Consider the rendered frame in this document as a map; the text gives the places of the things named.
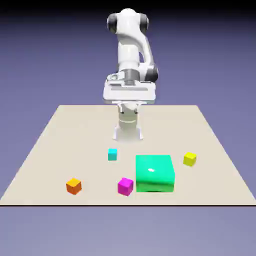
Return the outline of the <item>large green box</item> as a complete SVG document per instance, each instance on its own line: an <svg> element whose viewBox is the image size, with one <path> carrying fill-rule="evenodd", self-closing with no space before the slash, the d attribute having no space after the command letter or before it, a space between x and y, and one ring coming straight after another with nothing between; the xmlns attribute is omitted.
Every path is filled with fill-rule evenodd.
<svg viewBox="0 0 256 256"><path fill-rule="evenodd" d="M135 174L137 192L172 193L174 191L175 170L170 155L137 155Z"/></svg>

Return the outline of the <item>small orange cube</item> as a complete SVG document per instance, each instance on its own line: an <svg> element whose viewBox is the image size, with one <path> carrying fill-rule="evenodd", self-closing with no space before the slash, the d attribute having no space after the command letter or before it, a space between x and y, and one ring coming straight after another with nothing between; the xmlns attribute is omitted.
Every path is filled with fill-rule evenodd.
<svg viewBox="0 0 256 256"><path fill-rule="evenodd" d="M82 190L82 182L76 178L72 178L66 183L66 190L70 194L76 195Z"/></svg>

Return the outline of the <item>small yellow cube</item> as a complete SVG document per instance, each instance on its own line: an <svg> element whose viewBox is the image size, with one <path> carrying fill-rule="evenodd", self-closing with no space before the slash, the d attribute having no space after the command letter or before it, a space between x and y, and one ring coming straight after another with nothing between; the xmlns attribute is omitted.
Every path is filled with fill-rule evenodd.
<svg viewBox="0 0 256 256"><path fill-rule="evenodd" d="M183 158L183 164L192 167L197 159L197 155L192 152L187 152Z"/></svg>

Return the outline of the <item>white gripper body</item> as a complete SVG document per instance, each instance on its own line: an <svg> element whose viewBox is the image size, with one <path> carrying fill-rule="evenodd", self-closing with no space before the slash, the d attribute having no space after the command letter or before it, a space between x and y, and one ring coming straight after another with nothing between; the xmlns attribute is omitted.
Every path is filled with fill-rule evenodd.
<svg viewBox="0 0 256 256"><path fill-rule="evenodd" d="M103 88L103 100L107 104L119 102L153 103L156 99L156 84L147 81L134 81L134 85L125 85L124 80L106 80Z"/></svg>

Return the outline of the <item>small magenta cube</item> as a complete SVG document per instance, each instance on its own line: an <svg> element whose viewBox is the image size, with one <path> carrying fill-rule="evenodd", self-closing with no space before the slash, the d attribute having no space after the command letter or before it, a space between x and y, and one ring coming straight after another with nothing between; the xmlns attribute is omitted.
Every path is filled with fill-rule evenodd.
<svg viewBox="0 0 256 256"><path fill-rule="evenodd" d="M129 196L134 189L134 181L123 177L117 184L117 192L123 196Z"/></svg>

